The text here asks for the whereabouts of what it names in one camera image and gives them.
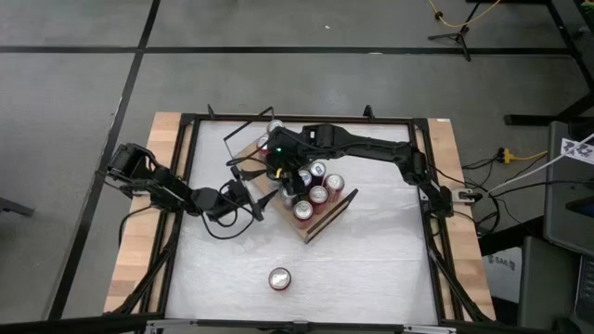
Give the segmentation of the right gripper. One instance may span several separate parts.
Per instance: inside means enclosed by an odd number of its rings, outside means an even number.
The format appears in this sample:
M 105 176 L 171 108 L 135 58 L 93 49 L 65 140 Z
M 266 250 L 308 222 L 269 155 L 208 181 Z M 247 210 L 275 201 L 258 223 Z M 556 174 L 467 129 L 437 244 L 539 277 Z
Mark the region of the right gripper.
M 267 175 L 280 179 L 282 193 L 292 196 L 305 193 L 305 184 L 300 175 L 291 173 L 321 158 L 320 124 L 306 125 L 300 133 L 286 127 L 276 127 L 268 133 L 266 142 Z

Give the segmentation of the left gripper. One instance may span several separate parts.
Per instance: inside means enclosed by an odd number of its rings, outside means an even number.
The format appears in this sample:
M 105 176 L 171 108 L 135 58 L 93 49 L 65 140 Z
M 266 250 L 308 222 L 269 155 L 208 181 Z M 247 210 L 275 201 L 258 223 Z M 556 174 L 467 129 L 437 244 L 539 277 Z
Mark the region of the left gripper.
M 246 209 L 256 221 L 263 221 L 263 210 L 268 202 L 278 193 L 275 189 L 254 201 L 249 189 L 243 181 L 251 180 L 266 175 L 267 170 L 245 171 L 234 166 L 231 168 L 233 179 L 221 186 L 219 190 L 202 187 L 192 191 L 192 203 L 198 213 L 205 213 L 212 221 L 238 209 Z

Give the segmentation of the white table cover sheet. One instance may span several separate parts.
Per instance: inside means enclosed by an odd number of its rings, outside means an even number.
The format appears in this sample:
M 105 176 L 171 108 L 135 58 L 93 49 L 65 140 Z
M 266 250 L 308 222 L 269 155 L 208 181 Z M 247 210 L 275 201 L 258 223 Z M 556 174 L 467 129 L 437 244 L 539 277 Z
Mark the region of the white table cover sheet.
M 417 189 L 383 161 L 328 162 L 355 199 L 305 244 L 267 206 L 219 223 L 182 221 L 166 314 L 170 318 L 363 324 L 437 321 Z M 276 267 L 291 272 L 282 291 L 269 287 Z

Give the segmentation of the yellow power plug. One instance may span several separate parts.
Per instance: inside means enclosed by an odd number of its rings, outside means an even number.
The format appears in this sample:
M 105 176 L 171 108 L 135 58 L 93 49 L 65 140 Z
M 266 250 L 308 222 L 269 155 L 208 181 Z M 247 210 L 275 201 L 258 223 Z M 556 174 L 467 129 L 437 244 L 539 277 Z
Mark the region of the yellow power plug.
M 510 164 L 513 161 L 534 161 L 547 154 L 548 152 L 545 150 L 531 156 L 517 156 L 514 155 L 508 148 L 500 148 L 497 152 L 497 160 L 504 164 Z

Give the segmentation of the black tripod stand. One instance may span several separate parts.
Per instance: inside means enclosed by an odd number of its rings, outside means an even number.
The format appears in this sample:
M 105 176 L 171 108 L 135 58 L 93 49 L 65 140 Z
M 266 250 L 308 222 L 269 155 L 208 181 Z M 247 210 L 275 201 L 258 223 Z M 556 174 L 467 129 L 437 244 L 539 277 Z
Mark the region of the black tripod stand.
M 465 41 L 465 35 L 470 30 L 469 25 L 474 21 L 474 15 L 476 14 L 480 4 L 478 2 L 475 3 L 470 14 L 468 15 L 468 17 L 465 19 L 465 21 L 462 24 L 450 25 L 444 21 L 443 12 L 437 9 L 433 0 L 428 0 L 428 3 L 431 5 L 431 8 L 433 10 L 433 16 L 437 21 L 441 22 L 446 27 L 456 28 L 457 31 L 450 32 L 450 33 L 430 35 L 427 37 L 427 39 L 431 42 L 435 42 L 438 40 L 449 40 L 449 41 L 453 42 L 455 45 L 457 45 L 461 49 L 462 55 L 465 58 L 465 60 L 467 62 L 471 62 L 471 54 L 470 54 L 469 48 Z

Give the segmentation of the white printed box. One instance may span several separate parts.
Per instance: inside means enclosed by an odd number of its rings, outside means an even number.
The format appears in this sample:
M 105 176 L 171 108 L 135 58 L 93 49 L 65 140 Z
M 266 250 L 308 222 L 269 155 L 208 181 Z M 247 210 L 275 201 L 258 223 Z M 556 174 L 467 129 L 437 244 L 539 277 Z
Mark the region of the white printed box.
M 483 262 L 491 295 L 508 302 L 518 302 L 522 278 L 522 249 L 516 247 L 485 255 Z

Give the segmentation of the black chair base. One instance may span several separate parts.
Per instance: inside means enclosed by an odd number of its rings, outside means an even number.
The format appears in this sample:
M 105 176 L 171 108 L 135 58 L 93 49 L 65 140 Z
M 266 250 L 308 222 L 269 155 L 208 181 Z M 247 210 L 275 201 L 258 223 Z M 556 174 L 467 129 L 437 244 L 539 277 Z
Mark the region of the black chair base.
M 34 209 L 0 197 L 0 212 L 13 212 L 21 216 L 31 217 L 34 214 Z

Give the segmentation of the grey bin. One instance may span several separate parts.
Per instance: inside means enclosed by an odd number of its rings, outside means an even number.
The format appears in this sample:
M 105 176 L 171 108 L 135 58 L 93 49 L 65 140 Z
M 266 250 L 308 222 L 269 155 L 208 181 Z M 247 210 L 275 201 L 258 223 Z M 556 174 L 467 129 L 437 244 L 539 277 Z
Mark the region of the grey bin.
M 580 256 L 539 238 L 522 248 L 518 325 L 557 329 L 574 313 Z

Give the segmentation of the grey equipment case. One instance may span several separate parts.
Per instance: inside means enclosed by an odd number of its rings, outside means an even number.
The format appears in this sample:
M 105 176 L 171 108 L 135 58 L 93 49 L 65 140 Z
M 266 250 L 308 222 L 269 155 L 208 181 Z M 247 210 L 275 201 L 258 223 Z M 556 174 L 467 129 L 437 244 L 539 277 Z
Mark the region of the grey equipment case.
M 594 217 L 574 212 L 571 202 L 594 197 L 594 164 L 563 157 L 546 168 L 544 235 L 554 244 L 594 257 Z

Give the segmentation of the white printed marker card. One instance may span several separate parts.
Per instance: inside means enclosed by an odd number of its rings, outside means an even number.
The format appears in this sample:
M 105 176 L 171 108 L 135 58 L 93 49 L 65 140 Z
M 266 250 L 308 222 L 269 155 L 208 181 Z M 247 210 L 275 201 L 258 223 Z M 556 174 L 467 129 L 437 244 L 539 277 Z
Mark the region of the white printed marker card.
M 560 153 L 567 158 L 594 165 L 594 146 L 563 138 Z

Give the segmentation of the black flat device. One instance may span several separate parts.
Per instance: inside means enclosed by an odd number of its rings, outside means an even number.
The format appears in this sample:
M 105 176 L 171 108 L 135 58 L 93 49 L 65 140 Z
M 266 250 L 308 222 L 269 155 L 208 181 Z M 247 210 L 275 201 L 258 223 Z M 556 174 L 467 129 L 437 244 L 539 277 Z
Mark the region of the black flat device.
M 594 218 L 594 196 L 567 202 L 565 207 L 568 211 Z

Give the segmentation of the dark keypad device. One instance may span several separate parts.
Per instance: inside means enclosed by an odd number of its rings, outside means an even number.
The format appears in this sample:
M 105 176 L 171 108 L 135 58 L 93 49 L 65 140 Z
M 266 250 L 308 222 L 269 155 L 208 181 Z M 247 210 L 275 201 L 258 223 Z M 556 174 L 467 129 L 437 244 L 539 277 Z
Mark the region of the dark keypad device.
M 575 314 L 594 327 L 594 258 L 582 256 L 576 288 Z

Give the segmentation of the black metal table frame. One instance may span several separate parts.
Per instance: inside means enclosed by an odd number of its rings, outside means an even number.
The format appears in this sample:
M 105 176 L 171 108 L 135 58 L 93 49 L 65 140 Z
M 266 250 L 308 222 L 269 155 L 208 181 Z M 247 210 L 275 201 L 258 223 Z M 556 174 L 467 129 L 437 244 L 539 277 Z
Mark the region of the black metal table frame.
M 148 146 L 157 156 L 169 161 L 170 169 L 182 180 L 191 176 L 194 150 L 199 140 L 202 122 L 239 122 L 247 127 L 253 122 L 270 121 L 273 113 L 264 110 L 258 114 L 165 113 L 155 115 Z M 426 154 L 430 163 L 438 163 L 437 153 L 454 145 L 453 130 L 447 120 L 432 118 L 377 118 L 371 108 L 363 114 L 350 116 L 297 116 L 283 115 L 284 122 L 331 122 L 363 125 L 404 125 L 415 145 Z M 163 314 L 166 297 L 174 270 L 176 242 L 184 214 L 151 207 L 140 211 L 147 196 L 134 199 L 130 214 L 122 226 L 124 243 L 111 280 L 105 303 L 108 315 Z M 423 228 L 430 240 L 429 249 L 439 254 L 440 263 L 429 262 L 433 295 L 438 303 L 437 316 L 441 325 L 474 325 L 494 319 L 491 301 L 475 302 L 458 281 L 457 271 L 465 264 L 465 250 L 455 239 L 459 232 L 451 218 L 423 218 Z

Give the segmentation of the black front frame rail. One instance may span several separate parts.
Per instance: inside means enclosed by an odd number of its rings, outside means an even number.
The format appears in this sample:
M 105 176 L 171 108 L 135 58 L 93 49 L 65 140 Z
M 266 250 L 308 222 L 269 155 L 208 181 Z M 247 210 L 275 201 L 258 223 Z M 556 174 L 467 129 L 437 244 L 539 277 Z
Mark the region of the black front frame rail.
M 121 334 L 142 329 L 156 330 L 175 327 L 202 328 L 260 328 L 284 330 L 305 334 L 315 330 L 370 330 L 388 331 L 395 334 L 585 334 L 569 320 L 564 320 L 553 330 L 513 327 L 498 322 L 465 322 L 441 320 L 436 325 L 409 324 L 359 324 L 293 321 L 243 321 L 212 319 L 165 319 L 162 314 L 109 314 L 102 316 L 67 318 L 0 324 L 0 334 Z

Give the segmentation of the black desk leg frame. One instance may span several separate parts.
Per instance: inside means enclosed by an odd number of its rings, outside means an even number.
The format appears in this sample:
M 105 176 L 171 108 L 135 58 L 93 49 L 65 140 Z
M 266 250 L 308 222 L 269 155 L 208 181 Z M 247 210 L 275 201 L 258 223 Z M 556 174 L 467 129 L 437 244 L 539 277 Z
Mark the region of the black desk leg frame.
M 585 61 L 584 54 L 578 49 L 575 39 L 570 34 L 570 30 L 562 19 L 562 15 L 553 4 L 553 0 L 465 0 L 467 3 L 473 3 L 472 14 L 478 9 L 479 5 L 527 5 L 544 6 L 558 31 L 564 47 L 546 48 L 546 47 L 496 47 L 496 48 L 469 48 L 468 56 L 471 62 L 472 56 L 567 56 L 578 68 L 588 90 L 571 105 L 553 115 L 534 115 L 534 114 L 505 114 L 503 122 L 509 126 L 547 126 L 551 122 L 569 122 L 574 120 L 584 120 L 583 114 L 589 109 L 594 108 L 594 74 L 591 73 Z

